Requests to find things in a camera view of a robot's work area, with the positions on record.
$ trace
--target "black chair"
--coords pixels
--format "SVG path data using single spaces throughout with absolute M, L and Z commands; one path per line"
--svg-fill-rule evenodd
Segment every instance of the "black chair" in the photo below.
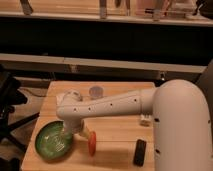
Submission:
M 13 78 L 10 72 L 4 71 L 0 66 L 0 142 L 4 138 L 7 138 L 20 150 L 25 152 L 27 146 L 19 142 L 11 132 L 36 119 L 39 113 L 33 114 L 10 125 L 8 124 L 9 114 L 15 111 L 12 105 L 27 103 L 27 98 L 24 94 L 17 90 L 20 86 L 21 83 Z

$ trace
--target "red object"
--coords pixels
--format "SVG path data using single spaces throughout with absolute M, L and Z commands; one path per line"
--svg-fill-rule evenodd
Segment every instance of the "red object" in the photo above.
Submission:
M 96 133 L 92 131 L 90 133 L 90 139 L 88 141 L 89 154 L 94 156 L 96 151 Z

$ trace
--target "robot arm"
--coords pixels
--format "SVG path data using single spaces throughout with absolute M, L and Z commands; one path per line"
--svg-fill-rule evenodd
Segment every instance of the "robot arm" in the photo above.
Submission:
M 57 115 L 64 121 L 67 132 L 79 133 L 82 130 L 84 118 L 151 114 L 156 90 L 157 88 L 137 90 L 85 102 L 81 101 L 82 97 L 78 92 L 71 90 L 57 97 Z
M 213 170 L 208 104 L 200 89 L 188 81 L 173 80 L 158 89 L 88 102 L 81 102 L 75 91 L 57 98 L 57 115 L 71 133 L 82 130 L 84 118 L 153 111 L 156 171 Z

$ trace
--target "green bowl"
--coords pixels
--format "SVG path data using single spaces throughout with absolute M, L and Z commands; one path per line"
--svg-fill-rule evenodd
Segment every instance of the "green bowl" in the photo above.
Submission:
M 45 160 L 62 157 L 70 150 L 72 134 L 62 133 L 63 122 L 54 121 L 45 125 L 36 136 L 35 149 Z

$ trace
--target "shelf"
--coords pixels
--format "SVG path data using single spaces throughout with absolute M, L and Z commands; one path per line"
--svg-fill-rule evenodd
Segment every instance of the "shelf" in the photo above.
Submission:
M 99 0 L 29 0 L 33 8 L 31 15 L 25 15 L 19 0 L 1 0 L 0 16 L 2 17 L 23 17 L 23 18 L 45 18 L 45 19 L 61 19 L 61 20 L 80 20 L 80 21 L 98 21 L 98 22 L 120 22 L 120 23 L 137 23 L 137 24 L 160 24 L 160 25 L 182 25 L 182 26 L 201 26 L 212 27 L 213 20 L 202 17 L 201 15 L 192 15 L 195 9 L 194 3 L 189 2 L 184 6 L 182 11 L 177 11 L 176 7 L 170 7 L 167 15 L 165 12 L 165 3 L 167 0 L 159 0 L 163 2 L 162 10 L 157 11 L 158 16 L 145 13 L 145 9 L 138 8 L 140 0 L 131 0 L 130 15 L 126 8 L 125 1 L 121 1 L 120 7 L 116 8 L 114 0 L 107 1 L 107 16 L 103 19 L 100 16 Z M 147 7 L 153 6 L 153 1 L 147 4 Z

